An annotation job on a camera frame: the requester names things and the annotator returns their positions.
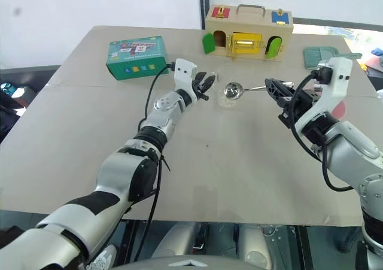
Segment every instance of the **green box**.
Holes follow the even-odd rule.
[[[107,67],[116,80],[156,75],[166,65],[162,37],[112,41]]]

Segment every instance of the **silver ladle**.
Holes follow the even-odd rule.
[[[291,81],[283,82],[282,84],[286,87],[294,87],[294,83],[292,83]],[[266,86],[244,89],[244,87],[241,84],[232,82],[227,84],[223,93],[225,94],[226,98],[235,101],[239,99],[245,92],[256,92],[258,90],[266,90]]]

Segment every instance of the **green dustpan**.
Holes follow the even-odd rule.
[[[329,60],[339,56],[347,59],[360,59],[361,53],[339,53],[334,47],[307,47],[303,50],[305,68],[307,69],[316,69],[321,60]]]

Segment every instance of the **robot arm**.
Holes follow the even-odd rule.
[[[277,80],[265,82],[271,97],[284,109],[279,119],[299,137],[306,136],[313,143],[315,155],[322,160],[326,183],[333,190],[354,189],[359,194],[369,269],[383,269],[383,153],[350,122],[340,122],[331,114],[346,96],[351,68],[352,62],[342,57],[321,63],[310,77],[319,82],[315,88],[321,89],[320,97],[311,90],[294,96],[292,88]],[[327,168],[351,187],[332,186]]]
[[[69,201],[0,250],[0,269],[63,269],[83,266],[113,233],[132,204],[153,191],[157,166],[175,125],[188,105],[206,92],[214,76],[195,75],[196,65],[175,63],[175,91],[154,103],[154,110],[133,139],[102,164],[95,190]]]

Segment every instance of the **beige tabletop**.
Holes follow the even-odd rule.
[[[152,77],[116,81],[105,67],[110,41],[161,35],[168,61],[193,61],[219,73],[208,102],[183,115],[164,154],[162,191],[154,219],[284,225],[360,225],[354,192],[325,185],[320,164],[278,120],[266,92],[247,93],[231,108],[217,104],[222,85],[260,86],[265,78],[298,83],[306,46],[332,45],[349,52],[340,37],[293,35],[283,62],[231,61],[202,52],[202,31],[94,27],[36,97],[0,146],[0,208],[49,213],[91,192],[103,160],[136,134]],[[153,97],[174,87],[158,80]],[[345,98],[346,120],[383,148],[382,102],[355,63]],[[330,179],[344,185],[333,175]],[[147,219],[152,200],[125,218]]]

